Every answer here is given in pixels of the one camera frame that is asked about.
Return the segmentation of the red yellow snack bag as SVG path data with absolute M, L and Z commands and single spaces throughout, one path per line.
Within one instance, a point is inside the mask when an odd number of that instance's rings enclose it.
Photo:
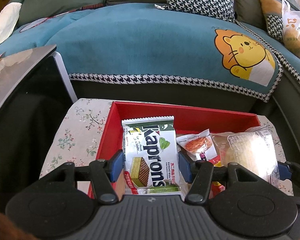
M 209 160 L 210 163 L 213 164 L 213 175 L 212 175 L 212 183 L 211 183 L 211 191 L 209 198 L 213 198 L 219 193 L 223 192 L 225 187 L 225 173 L 226 167 L 222 164 L 221 158 L 219 155 Z

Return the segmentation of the clear round bread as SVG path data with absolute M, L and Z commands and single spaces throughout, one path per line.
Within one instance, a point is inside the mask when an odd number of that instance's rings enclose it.
M 279 185 L 279 167 L 270 130 L 251 127 L 244 132 L 212 133 L 221 164 L 238 163 L 271 185 Z

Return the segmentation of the green white Kaprons wafer pack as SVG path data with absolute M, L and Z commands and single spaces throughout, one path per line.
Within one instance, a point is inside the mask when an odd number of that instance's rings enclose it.
M 122 120 L 126 194 L 181 195 L 173 116 Z

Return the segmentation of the small white snack packet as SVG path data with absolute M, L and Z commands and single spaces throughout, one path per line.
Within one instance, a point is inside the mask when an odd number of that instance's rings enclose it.
M 177 137 L 177 144 L 186 151 L 193 161 L 204 160 L 213 163 L 213 165 L 221 164 L 221 158 L 217 154 L 209 129 L 198 134 L 179 136 Z

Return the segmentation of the red cardboard box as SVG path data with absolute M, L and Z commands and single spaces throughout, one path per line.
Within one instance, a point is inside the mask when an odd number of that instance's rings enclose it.
M 177 134 L 244 132 L 260 126 L 257 115 L 200 107 L 114 101 L 110 107 L 96 159 L 110 159 L 122 148 L 121 121 L 132 118 L 173 116 Z

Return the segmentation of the dark green sofa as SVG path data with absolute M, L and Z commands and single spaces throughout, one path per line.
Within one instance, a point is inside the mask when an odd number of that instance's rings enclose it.
M 153 4 L 165 0 L 23 0 L 18 26 L 40 18 L 51 18 L 67 12 L 95 10 L 127 3 Z M 266 32 L 260 0 L 234 0 L 235 20 Z M 252 113 L 275 113 L 280 110 L 280 131 L 289 141 L 288 155 L 300 158 L 300 87 L 289 73 L 284 73 L 268 102 L 215 88 L 174 84 L 114 85 L 93 81 L 71 80 L 81 98 L 120 99 L 179 105 L 201 106 Z

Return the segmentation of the teal lion sofa cover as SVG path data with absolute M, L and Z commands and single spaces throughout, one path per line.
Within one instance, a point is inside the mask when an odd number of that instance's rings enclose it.
M 226 37 L 264 46 L 275 70 L 258 77 L 231 74 L 234 49 Z M 67 12 L 25 24 L 0 45 L 0 54 L 56 45 L 71 80 L 114 85 L 174 84 L 215 88 L 268 101 L 283 73 L 300 87 L 300 59 L 265 31 L 242 22 L 127 3 Z

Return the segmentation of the white plastic bag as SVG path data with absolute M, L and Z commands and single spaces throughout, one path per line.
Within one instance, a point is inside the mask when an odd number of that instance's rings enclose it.
M 291 10 L 287 0 L 282 0 L 283 43 L 300 59 L 300 11 Z

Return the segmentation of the white cushion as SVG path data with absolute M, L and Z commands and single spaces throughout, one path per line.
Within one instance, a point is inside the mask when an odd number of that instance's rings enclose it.
M 13 33 L 18 22 L 22 4 L 11 2 L 0 12 L 0 44 Z

